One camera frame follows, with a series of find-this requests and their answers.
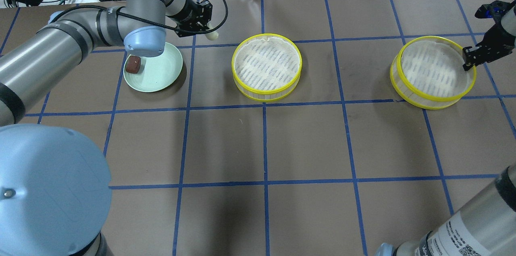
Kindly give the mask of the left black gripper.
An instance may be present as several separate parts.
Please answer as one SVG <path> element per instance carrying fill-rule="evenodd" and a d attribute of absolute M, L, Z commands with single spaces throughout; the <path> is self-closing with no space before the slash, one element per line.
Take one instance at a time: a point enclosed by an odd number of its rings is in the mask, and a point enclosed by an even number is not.
<path fill-rule="evenodd" d="M 212 33 L 210 24 L 212 17 L 212 4 L 209 0 L 195 2 L 187 0 L 183 9 L 174 15 L 176 34 L 201 34 Z"/>

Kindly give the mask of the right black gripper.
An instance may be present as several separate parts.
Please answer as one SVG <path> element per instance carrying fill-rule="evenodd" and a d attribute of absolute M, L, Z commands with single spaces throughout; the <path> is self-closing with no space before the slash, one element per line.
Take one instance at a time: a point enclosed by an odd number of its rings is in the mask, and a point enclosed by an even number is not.
<path fill-rule="evenodd" d="M 483 4 L 475 13 L 478 19 L 492 18 L 494 25 L 485 33 L 483 40 L 475 47 L 462 49 L 463 70 L 489 62 L 489 56 L 508 56 L 515 47 L 515 1 L 495 0 Z"/>

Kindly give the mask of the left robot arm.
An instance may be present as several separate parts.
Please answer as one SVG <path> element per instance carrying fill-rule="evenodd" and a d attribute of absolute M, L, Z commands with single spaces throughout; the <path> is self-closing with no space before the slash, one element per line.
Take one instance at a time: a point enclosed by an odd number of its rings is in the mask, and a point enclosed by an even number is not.
<path fill-rule="evenodd" d="M 34 37 L 1 56 L 1 92 L 24 105 L 1 103 L 1 254 L 2 256 L 70 256 L 96 254 L 108 218 L 111 184 L 126 184 L 129 172 L 116 171 L 124 159 L 110 143 L 125 148 L 116 123 L 150 115 L 146 122 L 170 139 L 185 126 L 190 77 L 182 61 L 177 83 L 159 92 L 136 92 L 123 78 L 128 56 L 141 44 L 157 53 L 157 43 L 193 43 L 175 38 L 181 25 L 201 24 L 200 0 L 127 0 L 75 6 Z"/>

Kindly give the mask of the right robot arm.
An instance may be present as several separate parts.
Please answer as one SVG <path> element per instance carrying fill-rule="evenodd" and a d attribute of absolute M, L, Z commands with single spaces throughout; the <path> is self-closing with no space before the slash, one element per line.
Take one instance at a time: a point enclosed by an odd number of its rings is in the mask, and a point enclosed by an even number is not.
<path fill-rule="evenodd" d="M 395 56 L 389 69 L 394 90 L 408 103 L 440 110 L 472 89 L 476 67 L 512 53 L 515 2 L 496 0 L 480 6 L 478 19 L 494 25 L 475 46 L 461 48 L 436 36 L 416 38 Z M 377 256 L 514 256 L 516 237 L 515 165 L 506 167 L 470 201 L 419 241 L 382 243 Z"/>

